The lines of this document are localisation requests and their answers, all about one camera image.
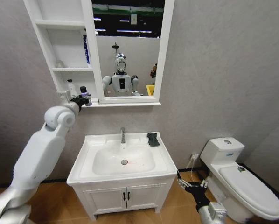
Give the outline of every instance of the wall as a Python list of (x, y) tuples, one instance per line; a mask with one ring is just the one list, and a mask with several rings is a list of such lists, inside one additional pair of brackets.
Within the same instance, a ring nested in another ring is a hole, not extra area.
[(279, 125), (244, 163), (279, 192)]
[[(57, 103), (53, 93), (22, 1), (0, 0), (0, 183)], [(176, 1), (160, 102), (82, 110), (50, 178), (68, 176), (84, 134), (121, 126), (160, 131), (179, 168), (223, 136), (246, 145), (244, 161), (279, 125), (279, 0)]]
[[(115, 49), (112, 45), (119, 45), (118, 53), (122, 52), (126, 56), (126, 70), (128, 75), (136, 75), (139, 78), (138, 92), (148, 95), (146, 85), (151, 85), (155, 79), (151, 79), (150, 71), (158, 61), (160, 39), (156, 38), (136, 38), (124, 36), (97, 36), (99, 51), (99, 62), (102, 77), (113, 76), (117, 71), (115, 65)], [(110, 86), (109, 96), (116, 96)]]

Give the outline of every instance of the yellow object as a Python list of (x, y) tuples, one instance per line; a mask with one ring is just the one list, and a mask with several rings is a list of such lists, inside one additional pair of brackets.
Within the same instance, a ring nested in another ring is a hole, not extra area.
[(154, 95), (154, 87), (155, 87), (155, 85), (146, 85), (147, 92), (148, 92), (149, 96), (153, 96)]

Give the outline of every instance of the black sponge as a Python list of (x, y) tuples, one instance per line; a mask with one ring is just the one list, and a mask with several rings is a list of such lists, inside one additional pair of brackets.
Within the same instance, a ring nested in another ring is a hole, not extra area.
[(148, 133), (147, 137), (149, 138), (150, 146), (159, 146), (159, 142), (157, 141), (157, 133)]

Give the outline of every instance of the tiled floor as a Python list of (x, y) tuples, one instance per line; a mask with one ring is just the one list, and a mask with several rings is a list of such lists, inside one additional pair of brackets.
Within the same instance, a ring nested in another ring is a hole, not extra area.
[[(189, 172), (181, 173), (184, 180), (190, 181)], [(193, 172), (194, 181), (199, 181)], [(209, 190), (206, 196), (215, 201)], [(154, 209), (135, 210), (99, 215), (91, 221), (74, 190), (65, 182), (41, 184), (36, 195), (29, 201), (32, 205), (30, 219), (37, 224), (200, 224), (195, 209), (195, 201), (174, 182), (160, 213)], [(236, 222), (227, 218), (227, 224)]]

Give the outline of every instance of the toilet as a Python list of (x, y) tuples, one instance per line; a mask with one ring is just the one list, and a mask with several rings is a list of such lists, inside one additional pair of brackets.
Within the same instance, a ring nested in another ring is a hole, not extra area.
[(236, 163), (244, 145), (234, 138), (211, 139), (201, 159), (210, 169), (208, 188), (228, 216), (245, 223), (254, 215), (279, 219), (279, 200), (256, 176)]

